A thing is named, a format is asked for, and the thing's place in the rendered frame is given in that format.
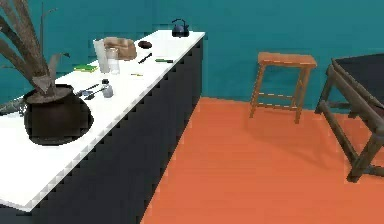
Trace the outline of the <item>orange wooden stool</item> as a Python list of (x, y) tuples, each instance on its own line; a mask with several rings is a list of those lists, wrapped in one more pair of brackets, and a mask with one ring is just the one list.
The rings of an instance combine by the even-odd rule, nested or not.
[(300, 122), (311, 72), (317, 67), (308, 54), (259, 52), (257, 71), (250, 96), (249, 117), (258, 108), (291, 111)]

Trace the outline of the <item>brown paper bag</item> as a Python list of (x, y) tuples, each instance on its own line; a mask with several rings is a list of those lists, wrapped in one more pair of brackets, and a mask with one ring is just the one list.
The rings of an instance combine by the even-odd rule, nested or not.
[(106, 37), (104, 39), (104, 46), (106, 48), (116, 48), (119, 60), (130, 61), (137, 57), (135, 43), (131, 39)]

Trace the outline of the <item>clear glass cup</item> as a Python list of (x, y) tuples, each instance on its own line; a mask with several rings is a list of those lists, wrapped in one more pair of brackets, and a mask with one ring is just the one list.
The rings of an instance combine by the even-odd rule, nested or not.
[(106, 49), (107, 61), (112, 74), (119, 74), (119, 60), (118, 60), (118, 50), (116, 48), (107, 48)]

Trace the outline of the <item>white paper roll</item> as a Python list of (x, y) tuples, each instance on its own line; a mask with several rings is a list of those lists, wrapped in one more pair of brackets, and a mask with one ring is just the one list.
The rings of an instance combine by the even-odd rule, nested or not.
[(102, 39), (93, 41), (94, 50), (97, 56), (99, 63), (99, 68), (101, 73), (109, 73), (110, 68), (108, 65), (108, 59), (106, 56), (106, 50), (104, 46), (104, 41)]

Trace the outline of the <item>grey pepper shaker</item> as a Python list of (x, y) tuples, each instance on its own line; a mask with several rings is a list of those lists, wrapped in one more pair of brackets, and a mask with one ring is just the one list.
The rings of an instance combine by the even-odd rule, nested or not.
[(113, 88), (108, 79), (102, 80), (102, 93), (105, 98), (111, 98), (114, 95)]

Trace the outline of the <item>dark wooden table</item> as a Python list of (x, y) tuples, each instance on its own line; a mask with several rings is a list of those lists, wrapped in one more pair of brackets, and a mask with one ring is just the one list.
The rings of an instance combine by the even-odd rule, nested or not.
[[(356, 183), (363, 174), (384, 177), (384, 167), (371, 164), (384, 146), (384, 53), (332, 58), (326, 75), (315, 113), (324, 115), (351, 165), (347, 180)], [(359, 117), (370, 130), (371, 136), (360, 154), (332, 108), (348, 109), (349, 118)]]

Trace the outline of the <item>potted plant in dark pot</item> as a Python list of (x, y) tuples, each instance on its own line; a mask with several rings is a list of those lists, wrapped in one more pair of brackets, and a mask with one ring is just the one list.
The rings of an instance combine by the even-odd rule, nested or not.
[(32, 85), (23, 97), (29, 140), (42, 146), (73, 142), (93, 124), (90, 108), (69, 84), (56, 82), (57, 65), (67, 52), (46, 58), (36, 34), (28, 0), (0, 0), (0, 55)]

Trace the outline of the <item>dark blue kettle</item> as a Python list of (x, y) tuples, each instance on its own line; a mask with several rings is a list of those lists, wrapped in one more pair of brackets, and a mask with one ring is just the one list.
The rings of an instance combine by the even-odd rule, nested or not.
[(173, 37), (188, 37), (189, 32), (189, 25), (186, 23), (184, 19), (177, 18), (172, 21), (172, 24), (174, 25), (172, 29), (172, 36)]

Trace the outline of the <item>black counter with white top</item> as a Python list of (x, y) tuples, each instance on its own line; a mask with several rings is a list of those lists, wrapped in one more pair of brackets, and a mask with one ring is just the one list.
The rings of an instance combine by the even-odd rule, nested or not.
[[(140, 224), (200, 99), (203, 37), (146, 36), (152, 47), (109, 76), (114, 95), (88, 101), (94, 123), (71, 143), (36, 145), (18, 112), (0, 116), (0, 224)], [(104, 77), (59, 80), (83, 90)]]

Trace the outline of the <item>dark spoon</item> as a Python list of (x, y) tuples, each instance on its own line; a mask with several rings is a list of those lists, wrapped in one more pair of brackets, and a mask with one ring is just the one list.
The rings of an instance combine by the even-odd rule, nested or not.
[(95, 91), (95, 92), (91, 93), (90, 95), (88, 95), (87, 97), (85, 97), (84, 100), (91, 100), (91, 99), (93, 99), (93, 98), (95, 97), (95, 94), (96, 94), (96, 93), (101, 92), (101, 91), (103, 91), (104, 89), (105, 89), (105, 88), (102, 88), (102, 89), (100, 89), (100, 90), (98, 90), (98, 91)]

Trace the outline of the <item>dark fork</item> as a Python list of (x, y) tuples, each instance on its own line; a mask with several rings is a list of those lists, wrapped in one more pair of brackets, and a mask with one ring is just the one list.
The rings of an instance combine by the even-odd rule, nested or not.
[(92, 85), (92, 86), (90, 86), (90, 87), (88, 87), (88, 88), (86, 88), (86, 89), (84, 89), (84, 90), (80, 90), (80, 91), (77, 92), (75, 95), (76, 95), (76, 96), (81, 96), (83, 92), (88, 91), (88, 90), (90, 90), (90, 89), (92, 89), (92, 88), (95, 88), (95, 87), (97, 87), (98, 85), (99, 85), (99, 84), (94, 84), (94, 85)]

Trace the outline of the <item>black knife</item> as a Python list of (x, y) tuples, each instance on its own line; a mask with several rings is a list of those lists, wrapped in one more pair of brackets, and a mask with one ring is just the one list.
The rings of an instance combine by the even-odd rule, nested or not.
[(141, 59), (138, 63), (141, 64), (141, 63), (145, 62), (146, 59), (149, 58), (149, 57), (151, 57), (152, 55), (153, 55), (152, 52), (149, 53), (147, 56), (145, 56), (143, 59)]

